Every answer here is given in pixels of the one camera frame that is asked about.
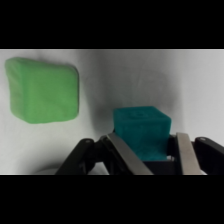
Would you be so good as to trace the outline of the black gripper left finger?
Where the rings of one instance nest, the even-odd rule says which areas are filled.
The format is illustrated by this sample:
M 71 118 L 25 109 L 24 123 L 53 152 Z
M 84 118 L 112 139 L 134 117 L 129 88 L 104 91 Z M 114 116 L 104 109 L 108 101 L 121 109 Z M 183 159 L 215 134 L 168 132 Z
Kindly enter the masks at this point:
M 98 141 L 80 140 L 56 175 L 87 175 L 97 163 L 102 163 L 110 175 L 153 174 L 120 137 L 110 133 Z

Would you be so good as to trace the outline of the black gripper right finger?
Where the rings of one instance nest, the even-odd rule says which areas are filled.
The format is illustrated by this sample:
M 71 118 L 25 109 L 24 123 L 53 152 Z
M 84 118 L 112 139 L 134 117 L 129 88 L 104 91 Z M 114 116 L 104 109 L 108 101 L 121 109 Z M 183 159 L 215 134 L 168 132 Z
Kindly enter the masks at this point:
M 186 133 L 170 135 L 168 155 L 181 175 L 224 175 L 224 146 L 207 137 L 194 141 Z

